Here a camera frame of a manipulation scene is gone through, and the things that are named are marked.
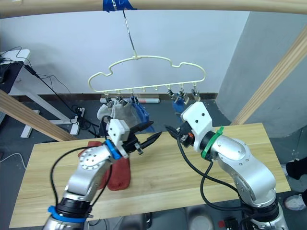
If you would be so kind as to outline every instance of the white wall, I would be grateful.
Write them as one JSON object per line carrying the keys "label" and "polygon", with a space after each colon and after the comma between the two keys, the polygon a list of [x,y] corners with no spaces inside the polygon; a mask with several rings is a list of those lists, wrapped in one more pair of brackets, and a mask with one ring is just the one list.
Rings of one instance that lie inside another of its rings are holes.
{"label": "white wall", "polygon": [[[200,92],[219,92],[249,12],[240,11],[127,11],[139,55],[171,58],[174,64],[194,62],[207,71]],[[40,74],[56,75],[72,93],[92,92],[88,78],[133,51],[121,11],[35,15],[1,20],[1,50],[30,49],[30,60]],[[97,89],[113,89],[201,79],[192,67],[170,68],[161,60],[131,61],[114,75],[93,80]],[[50,93],[38,79],[23,76],[36,93]],[[54,82],[58,92],[66,92]],[[12,89],[11,94],[20,94]]]}

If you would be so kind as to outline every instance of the blue tape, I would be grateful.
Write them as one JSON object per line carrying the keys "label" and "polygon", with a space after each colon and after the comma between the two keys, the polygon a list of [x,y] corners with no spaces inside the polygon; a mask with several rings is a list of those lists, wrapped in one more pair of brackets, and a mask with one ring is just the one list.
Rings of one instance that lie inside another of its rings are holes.
{"label": "blue tape", "polygon": [[104,11],[122,11],[122,10],[137,10],[133,8],[128,0],[102,0],[102,8]]}
{"label": "blue tape", "polygon": [[86,218],[70,218],[70,217],[64,217],[64,216],[60,216],[57,212],[56,212],[56,208],[54,206],[50,206],[48,208],[48,212],[51,213],[52,217],[54,219],[63,221],[63,222],[70,222],[70,223],[84,223],[86,221]]}
{"label": "blue tape", "polygon": [[110,140],[106,140],[106,145],[109,148],[109,150],[111,151],[112,157],[115,160],[119,160],[121,158],[121,155],[118,153],[118,151],[115,148],[115,146],[113,145],[113,143]]}

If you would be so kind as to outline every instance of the wooden table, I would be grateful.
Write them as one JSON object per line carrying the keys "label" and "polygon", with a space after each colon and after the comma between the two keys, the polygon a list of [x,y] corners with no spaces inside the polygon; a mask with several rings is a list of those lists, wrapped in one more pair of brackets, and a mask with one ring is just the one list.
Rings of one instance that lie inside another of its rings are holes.
{"label": "wooden table", "polygon": [[[262,161],[277,180],[277,192],[290,190],[274,149],[262,124],[225,127],[224,134],[245,141],[253,155]],[[148,135],[138,135],[144,140]],[[89,140],[73,140],[34,145],[27,170],[16,201],[10,228],[44,225],[49,216],[47,208],[54,204],[49,183],[49,169],[63,153],[82,146]],[[208,162],[190,147],[186,154],[191,162],[204,171]],[[77,152],[64,158],[55,170],[55,184],[59,197],[76,169]],[[111,218],[137,213],[203,204],[200,196],[201,177],[182,159],[177,143],[168,133],[161,137],[144,154],[131,155],[131,184],[122,191],[105,190],[96,203],[94,219]],[[217,163],[210,175],[233,184],[231,177]],[[229,188],[211,181],[205,182],[205,193],[212,202],[237,199]]]}

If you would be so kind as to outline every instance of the gray floor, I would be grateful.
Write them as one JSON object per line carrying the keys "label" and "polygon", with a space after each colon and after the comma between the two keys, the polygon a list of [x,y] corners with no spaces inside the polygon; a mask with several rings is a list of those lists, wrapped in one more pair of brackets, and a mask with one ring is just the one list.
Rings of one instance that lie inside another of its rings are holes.
{"label": "gray floor", "polygon": [[[218,110],[214,100],[204,101],[205,105],[213,118],[213,126],[228,125],[230,122],[221,114]],[[50,102],[60,111],[70,116],[70,112],[58,101]],[[35,103],[25,103],[32,109],[39,109],[41,115],[47,119],[55,119],[48,111],[42,109]],[[75,101],[71,102],[70,105],[78,104],[79,106],[85,107],[85,117],[92,122],[98,124],[96,118],[96,112],[101,105],[99,101]],[[150,113],[151,120],[155,121],[154,128],[156,131],[164,131],[164,124],[171,126],[178,126],[178,121],[174,119],[174,111],[170,101],[161,101],[160,104],[146,104],[146,110]],[[70,126],[62,126],[63,128],[69,129]],[[42,143],[45,141],[52,141],[51,138],[33,131],[30,138],[22,139],[20,134],[24,128],[24,125],[8,116],[5,117],[4,121],[0,126],[0,152],[4,155],[2,159],[12,153],[19,152],[23,155],[25,164],[28,163],[31,150],[34,144]],[[92,138],[93,135],[87,131],[81,130],[78,138]],[[307,157],[307,128],[303,128],[293,133],[292,135],[285,138],[271,138],[272,145],[276,151],[280,163],[286,163],[294,158]],[[21,165],[18,156],[13,156],[3,163],[0,163],[0,229],[8,229],[9,222],[11,220],[12,211],[18,195],[20,184],[24,175],[24,169]],[[280,202],[289,195],[302,192],[307,189],[307,176],[303,176],[300,181],[290,179],[289,180],[293,192],[287,192],[278,194]],[[238,201],[228,201],[220,204],[222,206],[234,206],[238,205]],[[240,213],[229,213],[220,212],[209,207],[206,207],[208,212],[212,215],[216,229],[217,222],[229,217],[234,216],[240,218]],[[300,212],[293,212],[283,209],[285,218],[287,220],[290,230],[302,230],[307,225],[306,214],[307,210]],[[161,211],[153,213],[153,225],[150,229],[160,230],[186,230],[187,222],[185,218],[185,210],[183,208]],[[107,226],[109,230],[118,229],[122,218],[111,218],[107,220]],[[23,230],[41,230],[41,227],[33,228],[22,228]],[[102,221],[97,226],[90,227],[91,230],[104,230],[105,224]]]}

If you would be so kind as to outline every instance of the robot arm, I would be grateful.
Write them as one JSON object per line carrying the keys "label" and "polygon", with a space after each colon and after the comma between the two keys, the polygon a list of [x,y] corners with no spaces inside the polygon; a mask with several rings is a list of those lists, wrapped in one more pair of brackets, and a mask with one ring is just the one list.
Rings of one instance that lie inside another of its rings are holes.
{"label": "robot arm", "polygon": [[152,123],[141,123],[130,129],[125,121],[111,119],[108,130],[111,140],[106,140],[99,147],[88,148],[81,154],[78,167],[65,187],[61,202],[49,207],[51,215],[43,230],[82,230],[86,219],[93,217],[90,213],[99,195],[93,203],[91,201],[105,172],[116,160],[128,158],[135,150],[142,154],[142,150],[161,135],[161,132],[156,133],[145,142],[139,142],[134,133],[146,129]]}
{"label": "robot arm", "polygon": [[202,102],[196,102],[182,114],[184,123],[176,130],[167,126],[174,138],[192,145],[201,157],[215,160],[234,180],[242,205],[258,214],[251,221],[258,229],[287,230],[283,211],[276,201],[276,180],[272,172],[252,154],[241,140],[224,136],[223,128],[213,132],[212,119]]}

